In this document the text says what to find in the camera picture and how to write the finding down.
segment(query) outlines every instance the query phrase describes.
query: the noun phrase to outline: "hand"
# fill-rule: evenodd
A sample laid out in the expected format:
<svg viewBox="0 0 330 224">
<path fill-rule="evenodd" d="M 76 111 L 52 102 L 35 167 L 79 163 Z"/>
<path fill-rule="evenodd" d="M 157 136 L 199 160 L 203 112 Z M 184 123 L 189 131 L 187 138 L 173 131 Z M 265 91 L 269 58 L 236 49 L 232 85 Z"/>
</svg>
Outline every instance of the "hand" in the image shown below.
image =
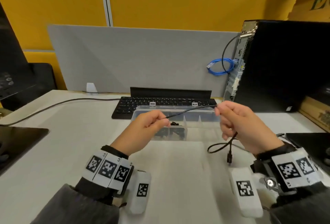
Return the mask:
<svg viewBox="0 0 330 224">
<path fill-rule="evenodd" d="M 143 149 L 161 128 L 170 126 L 170 120 L 159 110 L 143 113 L 110 146 L 130 156 Z"/>
<path fill-rule="evenodd" d="M 237 132 L 236 138 L 254 155 L 284 144 L 249 107 L 224 101 L 214 111 L 220 115 L 222 138 L 227 140 Z"/>
</svg>

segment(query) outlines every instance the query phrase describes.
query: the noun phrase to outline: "cardboard box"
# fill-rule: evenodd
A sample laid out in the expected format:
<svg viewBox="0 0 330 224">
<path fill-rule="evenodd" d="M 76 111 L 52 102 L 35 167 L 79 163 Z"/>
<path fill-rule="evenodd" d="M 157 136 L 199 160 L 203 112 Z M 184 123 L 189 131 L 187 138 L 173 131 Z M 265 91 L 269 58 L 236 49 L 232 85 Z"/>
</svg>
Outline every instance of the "cardboard box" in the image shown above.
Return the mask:
<svg viewBox="0 0 330 224">
<path fill-rule="evenodd" d="M 330 22 L 330 0 L 296 0 L 288 19 Z M 325 131 L 330 132 L 330 82 L 320 81 L 316 86 L 320 87 L 319 90 L 307 95 L 299 112 Z"/>
</svg>

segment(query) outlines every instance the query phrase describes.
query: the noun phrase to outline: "gray partition board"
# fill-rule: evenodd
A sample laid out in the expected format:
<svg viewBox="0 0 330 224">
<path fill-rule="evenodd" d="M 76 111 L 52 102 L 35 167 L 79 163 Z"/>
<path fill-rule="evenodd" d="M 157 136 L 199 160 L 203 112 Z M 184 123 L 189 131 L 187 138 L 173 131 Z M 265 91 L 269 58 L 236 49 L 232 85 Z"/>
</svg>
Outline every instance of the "gray partition board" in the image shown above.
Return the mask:
<svg viewBox="0 0 330 224">
<path fill-rule="evenodd" d="M 49 25 L 69 90 L 129 93 L 130 87 L 206 89 L 222 97 L 228 75 L 208 73 L 238 32 Z M 225 57 L 234 55 L 235 41 Z M 221 62 L 212 70 L 221 71 Z"/>
</svg>

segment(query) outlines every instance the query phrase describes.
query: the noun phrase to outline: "black keyboard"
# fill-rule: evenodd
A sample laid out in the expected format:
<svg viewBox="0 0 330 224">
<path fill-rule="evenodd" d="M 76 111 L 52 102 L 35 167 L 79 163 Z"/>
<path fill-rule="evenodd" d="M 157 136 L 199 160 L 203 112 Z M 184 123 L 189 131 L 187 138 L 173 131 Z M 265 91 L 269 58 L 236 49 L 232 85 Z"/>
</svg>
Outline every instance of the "black keyboard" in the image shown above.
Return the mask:
<svg viewBox="0 0 330 224">
<path fill-rule="evenodd" d="M 155 106 L 208 106 L 216 105 L 214 99 L 167 98 L 167 97 L 121 97 L 113 119 L 131 119 L 134 110 L 140 105 Z"/>
</svg>

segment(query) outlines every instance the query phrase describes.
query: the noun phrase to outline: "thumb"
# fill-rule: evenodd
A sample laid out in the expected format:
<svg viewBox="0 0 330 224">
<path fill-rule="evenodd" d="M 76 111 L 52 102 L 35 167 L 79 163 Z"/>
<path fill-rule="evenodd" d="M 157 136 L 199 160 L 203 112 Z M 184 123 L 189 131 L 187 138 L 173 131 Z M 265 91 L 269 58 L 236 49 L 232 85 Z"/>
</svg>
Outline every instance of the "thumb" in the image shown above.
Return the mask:
<svg viewBox="0 0 330 224">
<path fill-rule="evenodd" d="M 234 125 L 235 125 L 235 123 L 237 123 L 240 120 L 240 116 L 235 114 L 233 110 L 231 110 L 230 108 L 228 108 L 225 105 L 219 104 L 217 106 L 217 109 L 219 110 L 220 115 L 223 115 L 224 117 L 226 117 Z"/>
<path fill-rule="evenodd" d="M 154 122 L 153 124 L 151 124 L 151 126 L 149 127 L 149 129 L 156 134 L 161 128 L 167 126 L 170 124 L 170 120 L 167 118 L 161 119 L 159 121 Z"/>
</svg>

